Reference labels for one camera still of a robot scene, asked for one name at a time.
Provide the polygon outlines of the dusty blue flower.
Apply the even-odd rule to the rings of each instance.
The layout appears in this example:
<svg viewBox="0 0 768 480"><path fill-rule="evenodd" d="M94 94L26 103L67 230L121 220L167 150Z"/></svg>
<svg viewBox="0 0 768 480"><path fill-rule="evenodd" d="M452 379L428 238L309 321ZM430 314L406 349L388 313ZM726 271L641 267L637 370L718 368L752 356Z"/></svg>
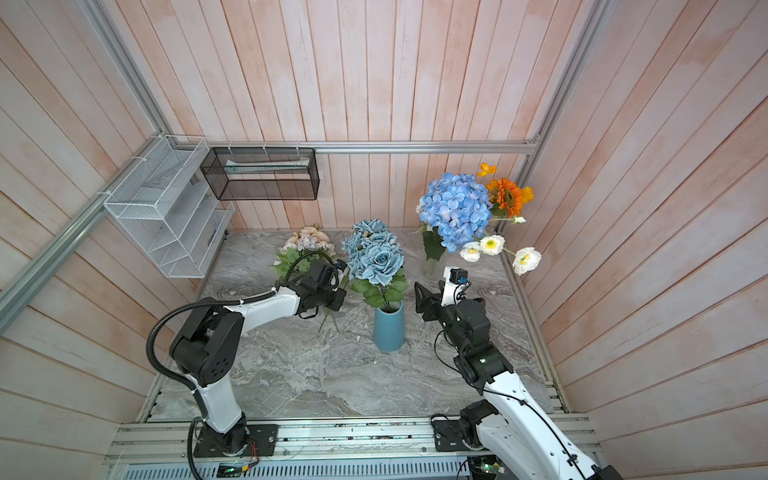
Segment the dusty blue flower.
<svg viewBox="0 0 768 480"><path fill-rule="evenodd" d="M342 248L348 254L352 290L375 309L397 311L408 288L397 236L380 219L362 220L353 225Z"/></svg>

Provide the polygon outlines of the clear glass vase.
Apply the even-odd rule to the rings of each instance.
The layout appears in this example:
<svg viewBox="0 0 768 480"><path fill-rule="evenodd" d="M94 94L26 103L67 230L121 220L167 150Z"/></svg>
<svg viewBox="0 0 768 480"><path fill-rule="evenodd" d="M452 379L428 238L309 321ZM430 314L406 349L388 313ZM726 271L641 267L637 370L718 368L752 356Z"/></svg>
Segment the clear glass vase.
<svg viewBox="0 0 768 480"><path fill-rule="evenodd" d="M441 278L445 267L445 256L439 259L427 258L424 261L422 272L428 277Z"/></svg>

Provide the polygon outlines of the white ranunculus flower stem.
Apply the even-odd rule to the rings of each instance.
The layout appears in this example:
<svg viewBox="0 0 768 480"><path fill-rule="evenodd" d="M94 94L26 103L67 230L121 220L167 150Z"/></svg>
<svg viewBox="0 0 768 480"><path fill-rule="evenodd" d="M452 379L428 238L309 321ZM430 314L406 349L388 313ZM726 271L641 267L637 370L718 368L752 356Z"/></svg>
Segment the white ranunculus flower stem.
<svg viewBox="0 0 768 480"><path fill-rule="evenodd" d="M512 257L513 272L517 276L523 276L539 266L543 255L534 247L524 247L512 251L505 244L506 240L502 235L486 235L480 240L466 243L460 250L460 256L467 262L475 263L480 260L482 255L509 254Z"/></svg>

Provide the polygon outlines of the blue hydrangea flower stem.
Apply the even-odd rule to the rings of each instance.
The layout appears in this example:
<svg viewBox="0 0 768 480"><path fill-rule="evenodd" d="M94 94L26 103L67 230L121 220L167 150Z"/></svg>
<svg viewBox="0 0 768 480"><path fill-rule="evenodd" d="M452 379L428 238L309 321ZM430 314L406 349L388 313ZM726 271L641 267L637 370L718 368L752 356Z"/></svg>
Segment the blue hydrangea flower stem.
<svg viewBox="0 0 768 480"><path fill-rule="evenodd" d="M437 261L483 237L491 207L488 189L473 175L448 172L430 182L416 209L427 259Z"/></svg>

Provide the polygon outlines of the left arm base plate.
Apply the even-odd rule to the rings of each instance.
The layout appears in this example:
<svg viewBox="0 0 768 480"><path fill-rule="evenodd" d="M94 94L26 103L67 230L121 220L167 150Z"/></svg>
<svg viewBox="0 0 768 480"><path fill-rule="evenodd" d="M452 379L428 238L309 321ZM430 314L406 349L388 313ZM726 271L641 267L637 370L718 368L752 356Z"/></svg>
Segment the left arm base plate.
<svg viewBox="0 0 768 480"><path fill-rule="evenodd" d="M235 425L219 433L204 424L192 452L196 458L272 456L278 429L277 424Z"/></svg>

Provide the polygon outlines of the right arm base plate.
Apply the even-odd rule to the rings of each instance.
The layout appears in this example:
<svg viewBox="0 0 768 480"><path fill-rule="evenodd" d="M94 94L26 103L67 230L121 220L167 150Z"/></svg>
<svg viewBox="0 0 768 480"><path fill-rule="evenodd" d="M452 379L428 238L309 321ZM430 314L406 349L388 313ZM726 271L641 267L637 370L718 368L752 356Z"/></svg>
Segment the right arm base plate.
<svg viewBox="0 0 768 480"><path fill-rule="evenodd" d="M430 420L435 448L440 452L476 452L478 455L514 453L520 442L500 415L455 420L436 416Z"/></svg>

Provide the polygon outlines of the orange gerbera flower stem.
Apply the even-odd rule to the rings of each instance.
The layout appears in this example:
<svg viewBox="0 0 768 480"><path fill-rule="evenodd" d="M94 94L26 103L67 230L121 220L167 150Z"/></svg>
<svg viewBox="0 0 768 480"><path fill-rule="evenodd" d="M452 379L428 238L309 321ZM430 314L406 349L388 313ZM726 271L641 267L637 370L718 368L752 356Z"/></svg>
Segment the orange gerbera flower stem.
<svg viewBox="0 0 768 480"><path fill-rule="evenodd" d="M520 217L523 207L534 200L534 192L531 187L521 188L507 178L491 180L486 187L492 204L491 213L494 217Z"/></svg>

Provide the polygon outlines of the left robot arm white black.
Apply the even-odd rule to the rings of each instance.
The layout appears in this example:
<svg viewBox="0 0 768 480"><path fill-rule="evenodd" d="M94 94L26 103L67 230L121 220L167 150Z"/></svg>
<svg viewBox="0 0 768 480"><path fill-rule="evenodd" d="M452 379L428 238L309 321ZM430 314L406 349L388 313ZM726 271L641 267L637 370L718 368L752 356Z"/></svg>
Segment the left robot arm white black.
<svg viewBox="0 0 768 480"><path fill-rule="evenodd" d="M170 356L193 393L205 425L218 434L244 429L244 414L230 381L230 370L243 334L270 322L322 307L340 309L346 296L342 260L313 260L304 274L288 277L268 292L232 301L205 298L174 338Z"/></svg>

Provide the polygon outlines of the teal ceramic vase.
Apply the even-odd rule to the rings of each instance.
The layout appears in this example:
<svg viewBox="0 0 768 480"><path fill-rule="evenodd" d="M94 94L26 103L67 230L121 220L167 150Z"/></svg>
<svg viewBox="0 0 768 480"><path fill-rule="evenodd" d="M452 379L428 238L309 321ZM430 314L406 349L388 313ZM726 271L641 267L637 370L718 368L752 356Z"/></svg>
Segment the teal ceramic vase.
<svg viewBox="0 0 768 480"><path fill-rule="evenodd" d="M373 341L384 353L398 351L405 342L404 302L394 302L385 309L375 310Z"/></svg>

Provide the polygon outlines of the yellow poppy flower stem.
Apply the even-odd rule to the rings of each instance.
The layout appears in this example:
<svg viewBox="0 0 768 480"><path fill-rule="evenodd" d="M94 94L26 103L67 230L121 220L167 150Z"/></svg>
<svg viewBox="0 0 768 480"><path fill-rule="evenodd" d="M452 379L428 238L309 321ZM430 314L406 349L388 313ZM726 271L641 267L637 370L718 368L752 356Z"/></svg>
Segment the yellow poppy flower stem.
<svg viewBox="0 0 768 480"><path fill-rule="evenodd" d="M477 172L478 177L487 177L487 176L493 176L497 171L496 165L491 165L489 163L481 163L480 169Z"/></svg>

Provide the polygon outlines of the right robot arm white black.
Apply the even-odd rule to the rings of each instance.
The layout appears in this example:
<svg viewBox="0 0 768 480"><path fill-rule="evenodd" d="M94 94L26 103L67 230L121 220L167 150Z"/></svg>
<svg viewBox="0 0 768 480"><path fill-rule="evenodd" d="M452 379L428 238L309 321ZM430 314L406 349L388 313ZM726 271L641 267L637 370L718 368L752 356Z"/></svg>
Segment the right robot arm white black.
<svg viewBox="0 0 768 480"><path fill-rule="evenodd" d="M512 364L490 340L485 301L464 297L465 283L440 292L414 285L416 312L436 321L455 347L455 368L482 399L464 408L462 442L486 449L519 479L619 479L572 442L534 400Z"/></svg>

